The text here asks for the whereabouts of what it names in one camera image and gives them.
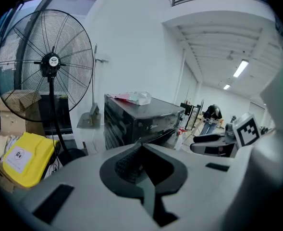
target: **fan logo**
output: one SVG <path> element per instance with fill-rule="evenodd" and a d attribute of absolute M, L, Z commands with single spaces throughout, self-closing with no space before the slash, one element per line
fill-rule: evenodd
<path fill-rule="evenodd" d="M 54 67 L 54 66 L 57 66 L 58 65 L 58 58 L 55 57 L 55 56 L 52 56 L 50 59 L 49 59 L 49 64 Z"/>

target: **fan pole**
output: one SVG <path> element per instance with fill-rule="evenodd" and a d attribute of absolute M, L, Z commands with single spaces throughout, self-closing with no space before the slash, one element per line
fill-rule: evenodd
<path fill-rule="evenodd" d="M 71 157 L 68 149 L 65 146 L 63 137 L 62 137 L 61 132 L 60 132 L 59 124 L 58 124 L 58 121 L 57 121 L 57 118 L 56 118 L 57 116 L 56 116 L 56 107 L 55 107 L 55 100 L 54 100 L 54 77 L 49 78 L 49 99 L 50 99 L 51 109 L 52 109 L 53 115 L 54 115 L 54 125 L 55 125 L 56 132 L 58 134 L 58 137 L 59 137 L 60 144 L 63 148 L 64 153 L 67 156 L 68 161 L 71 162 L 72 157 Z"/>

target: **person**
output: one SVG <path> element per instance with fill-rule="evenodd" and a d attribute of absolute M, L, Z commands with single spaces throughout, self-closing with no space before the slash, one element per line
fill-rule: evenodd
<path fill-rule="evenodd" d="M 203 121 L 205 121 L 204 127 L 202 131 L 200 132 L 200 135 L 212 133 L 217 127 L 217 125 L 219 123 L 221 124 L 223 121 L 220 108 L 215 104 L 210 105 L 207 111 L 204 113 L 203 118 L 201 119 L 200 123 L 202 123 Z"/>

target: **fan grille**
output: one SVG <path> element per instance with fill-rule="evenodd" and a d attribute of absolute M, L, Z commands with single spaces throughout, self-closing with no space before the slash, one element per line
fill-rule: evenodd
<path fill-rule="evenodd" d="M 23 119 L 55 118 L 50 102 L 42 98 L 49 94 L 49 83 L 38 64 L 51 52 L 57 54 L 62 63 L 54 78 L 56 116 L 60 117 L 79 103 L 92 77 L 93 52 L 82 25 L 62 11 L 38 11 L 17 22 L 1 43 L 0 96 L 6 106 Z M 43 107 L 41 117 L 24 111 L 37 100 Z"/>

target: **fan hub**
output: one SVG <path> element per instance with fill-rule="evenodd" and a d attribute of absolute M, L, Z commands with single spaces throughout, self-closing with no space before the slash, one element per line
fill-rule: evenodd
<path fill-rule="evenodd" d="M 55 53 L 48 53 L 43 56 L 40 66 L 43 77 L 56 77 L 57 71 L 60 69 L 60 57 Z"/>

